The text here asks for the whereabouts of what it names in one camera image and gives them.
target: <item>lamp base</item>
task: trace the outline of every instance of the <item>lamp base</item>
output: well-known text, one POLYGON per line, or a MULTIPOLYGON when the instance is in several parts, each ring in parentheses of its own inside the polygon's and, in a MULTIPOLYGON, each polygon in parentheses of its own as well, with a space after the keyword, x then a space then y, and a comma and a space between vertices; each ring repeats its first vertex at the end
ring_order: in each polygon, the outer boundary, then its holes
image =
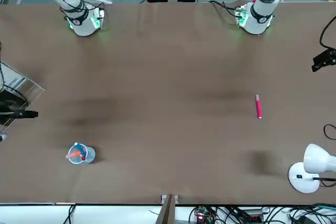
POLYGON ((315 192, 320 187, 319 180, 313 180, 313 177, 319 178, 318 174, 307 173, 303 167, 303 162, 293 164, 288 170, 288 179, 292 187, 303 194, 315 192))

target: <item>white desk lamp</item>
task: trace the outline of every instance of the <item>white desk lamp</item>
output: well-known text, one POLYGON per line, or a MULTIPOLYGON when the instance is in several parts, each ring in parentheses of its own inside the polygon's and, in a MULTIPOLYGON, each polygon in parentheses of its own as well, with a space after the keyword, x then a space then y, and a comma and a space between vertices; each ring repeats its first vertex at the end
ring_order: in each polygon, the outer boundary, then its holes
POLYGON ((303 162, 293 164, 288 170, 289 182, 295 190, 309 194, 320 187, 321 180, 336 181, 318 175, 326 171, 336 172, 336 157, 315 144, 309 144, 304 154, 303 162))

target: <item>brown table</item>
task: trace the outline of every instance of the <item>brown table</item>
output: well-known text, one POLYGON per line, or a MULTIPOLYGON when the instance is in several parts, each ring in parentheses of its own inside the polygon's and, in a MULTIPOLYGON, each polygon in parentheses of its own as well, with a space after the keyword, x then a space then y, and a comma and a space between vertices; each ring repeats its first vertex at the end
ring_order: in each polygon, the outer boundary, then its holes
POLYGON ((336 4, 281 4, 261 36, 208 3, 107 11, 104 31, 81 38, 56 5, 1 7, 3 59, 46 92, 39 118, 0 144, 0 202, 334 202, 335 189, 296 192, 287 170, 309 143, 336 153, 322 132, 336 123, 336 67, 310 69, 336 4), (95 163, 67 161, 74 142, 95 163))

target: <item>pink marker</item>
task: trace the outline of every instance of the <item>pink marker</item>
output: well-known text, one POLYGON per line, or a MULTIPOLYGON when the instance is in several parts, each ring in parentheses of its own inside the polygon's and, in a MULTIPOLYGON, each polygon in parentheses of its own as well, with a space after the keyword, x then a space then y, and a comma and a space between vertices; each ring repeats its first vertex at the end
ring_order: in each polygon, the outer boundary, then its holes
POLYGON ((257 115, 259 119, 262 119, 262 110, 261 110, 261 104, 260 104, 260 98, 259 95, 256 94, 256 105, 257 105, 257 115))

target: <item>cup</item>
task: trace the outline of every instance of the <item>cup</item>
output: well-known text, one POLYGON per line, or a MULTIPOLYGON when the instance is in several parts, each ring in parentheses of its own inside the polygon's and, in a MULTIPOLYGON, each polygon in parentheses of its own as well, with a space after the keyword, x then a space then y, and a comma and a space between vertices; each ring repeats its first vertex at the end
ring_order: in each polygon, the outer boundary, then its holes
POLYGON ((74 165, 89 164, 94 160, 95 156, 96 152, 92 147, 80 143, 75 143, 69 149, 67 155, 69 161, 74 165))

